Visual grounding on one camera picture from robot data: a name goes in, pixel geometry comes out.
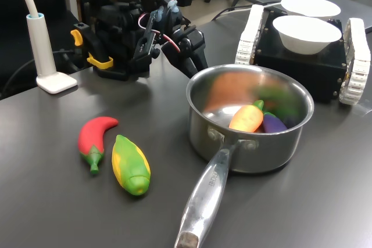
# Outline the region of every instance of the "purple eggplant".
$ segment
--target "purple eggplant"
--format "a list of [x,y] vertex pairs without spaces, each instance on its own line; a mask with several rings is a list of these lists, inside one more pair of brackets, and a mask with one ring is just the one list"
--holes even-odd
[[263,128],[266,133],[277,133],[287,130],[283,122],[272,113],[263,115]]

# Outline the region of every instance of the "white bowl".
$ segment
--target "white bowl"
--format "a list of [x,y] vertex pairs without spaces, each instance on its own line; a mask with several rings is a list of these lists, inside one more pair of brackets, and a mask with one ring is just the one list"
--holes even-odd
[[282,0],[280,4],[288,15],[316,17],[325,21],[341,12],[340,7],[327,0]]
[[314,17],[281,16],[273,21],[273,26],[283,45],[301,55],[314,55],[341,38],[337,27]]

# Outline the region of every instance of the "toy carrot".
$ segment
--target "toy carrot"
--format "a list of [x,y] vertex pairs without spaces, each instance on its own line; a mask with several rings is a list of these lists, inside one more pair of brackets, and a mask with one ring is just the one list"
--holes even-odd
[[242,106],[234,114],[228,127],[242,132],[255,132],[263,120],[262,108],[262,100],[255,101],[252,105]]

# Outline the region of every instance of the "saucepan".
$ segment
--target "saucepan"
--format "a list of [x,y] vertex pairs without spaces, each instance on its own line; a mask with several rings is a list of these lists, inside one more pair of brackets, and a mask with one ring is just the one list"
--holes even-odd
[[[258,66],[227,64],[193,76],[187,85],[189,139],[209,160],[192,192],[181,220],[175,248],[199,248],[217,214],[228,171],[258,174],[285,166],[295,153],[303,125],[314,102],[293,78]],[[264,101],[288,128],[265,134],[228,127],[242,105]]]

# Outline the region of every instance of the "black box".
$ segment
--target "black box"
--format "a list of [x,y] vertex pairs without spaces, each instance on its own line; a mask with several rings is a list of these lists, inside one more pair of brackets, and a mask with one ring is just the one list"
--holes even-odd
[[[282,72],[301,83],[318,102],[329,102],[337,98],[346,73],[344,41],[330,43],[316,55],[300,55],[287,50],[273,20],[282,16],[270,12],[256,47],[254,64]],[[339,20],[329,23],[338,27]]]

